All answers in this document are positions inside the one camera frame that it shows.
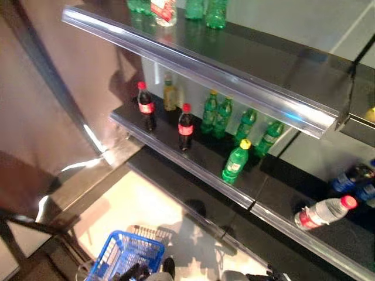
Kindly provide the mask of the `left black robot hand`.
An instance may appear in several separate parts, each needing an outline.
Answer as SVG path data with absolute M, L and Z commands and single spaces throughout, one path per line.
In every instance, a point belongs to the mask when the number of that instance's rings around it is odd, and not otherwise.
M 150 276 L 150 272 L 146 264 L 136 263 L 119 277 L 119 281 L 129 280 L 146 280 Z

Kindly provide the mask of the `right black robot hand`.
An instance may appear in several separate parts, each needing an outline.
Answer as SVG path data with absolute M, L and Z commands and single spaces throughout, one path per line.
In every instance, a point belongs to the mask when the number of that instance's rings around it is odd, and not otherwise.
M 286 274 L 278 271 L 275 267 L 268 265 L 266 275 L 251 275 L 245 274 L 250 281 L 291 281 L 291 278 Z

